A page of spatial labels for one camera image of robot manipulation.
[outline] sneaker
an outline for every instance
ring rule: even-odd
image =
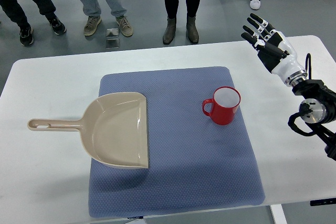
[[[84,35],[91,36],[97,30],[98,25],[101,22],[101,17],[98,16],[89,16],[88,21],[84,27]]]
[[[257,10],[260,8],[260,0],[250,0],[250,7],[253,10]]]
[[[23,46],[29,46],[34,42],[32,33],[33,28],[31,26],[20,29],[20,42]]]
[[[119,25],[121,33],[124,34],[124,36],[130,37],[133,35],[133,28],[131,27],[125,16],[116,18],[116,21]]]
[[[59,21],[58,17],[55,17],[53,19],[48,19],[48,20],[55,34],[62,35],[67,31],[67,29],[65,28],[65,25],[63,25],[63,23]]]

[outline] black cable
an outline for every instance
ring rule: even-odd
[[[306,56],[306,71],[308,74],[308,79],[311,79],[311,55],[307,54]]]
[[[304,132],[303,130],[299,129],[299,127],[296,126],[295,120],[296,118],[299,118],[301,116],[307,115],[308,113],[312,112],[312,110],[309,108],[309,105],[304,103],[300,106],[299,112],[291,115],[288,120],[288,126],[295,131],[296,133],[302,135],[302,136],[314,136],[316,133],[314,131],[312,132]]]

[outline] black sneaker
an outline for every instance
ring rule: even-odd
[[[23,46],[29,46],[34,42],[32,33],[33,28],[31,26],[20,29],[20,42]]]
[[[53,18],[53,19],[48,19],[50,25],[52,26],[55,34],[57,35],[61,35],[63,33],[65,33],[67,31],[67,29],[65,28],[65,25],[63,25],[63,23],[61,21],[59,21],[59,19]]]

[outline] shoe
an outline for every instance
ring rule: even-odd
[[[124,36],[130,37],[133,35],[133,28],[131,27],[125,16],[116,18],[116,21],[119,25],[121,33],[124,34]]]
[[[165,45],[169,45],[174,37],[176,32],[176,18],[167,18],[167,28],[164,31],[162,40]]]
[[[33,28],[31,26],[20,29],[20,42],[23,46],[29,46],[34,42],[32,33]]]
[[[260,0],[250,0],[250,7],[253,10],[257,10],[260,8]]]
[[[101,17],[89,16],[88,21],[84,27],[84,35],[91,36],[97,30],[98,25],[101,22]]]
[[[55,34],[62,35],[67,31],[67,29],[65,28],[65,25],[63,25],[63,23],[59,21],[58,17],[55,17],[53,19],[48,19],[48,20]]]
[[[187,16],[186,36],[188,37],[190,42],[193,44],[197,44],[198,39],[200,38],[197,32],[197,29],[196,29],[195,20],[196,20],[196,16],[193,18],[190,18],[189,16]]]

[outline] beige dustpan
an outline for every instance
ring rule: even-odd
[[[80,120],[32,119],[32,131],[79,131],[95,160],[122,169],[148,168],[146,97],[137,92],[103,95]]]

